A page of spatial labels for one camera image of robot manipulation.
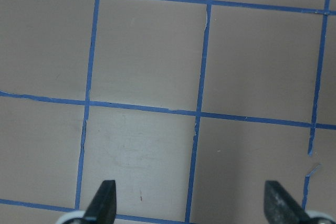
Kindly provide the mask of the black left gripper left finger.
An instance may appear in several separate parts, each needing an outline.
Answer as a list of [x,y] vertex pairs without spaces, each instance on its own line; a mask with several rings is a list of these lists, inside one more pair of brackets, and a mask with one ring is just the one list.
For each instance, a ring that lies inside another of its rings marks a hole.
[[116,181],[104,180],[85,211],[72,211],[59,217],[58,223],[114,223],[117,213]]

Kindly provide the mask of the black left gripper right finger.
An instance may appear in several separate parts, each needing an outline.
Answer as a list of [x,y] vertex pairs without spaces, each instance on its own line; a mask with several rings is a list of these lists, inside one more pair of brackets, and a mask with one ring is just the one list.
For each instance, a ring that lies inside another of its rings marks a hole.
[[310,216],[275,180],[265,181],[264,215],[270,224],[335,223],[325,215]]

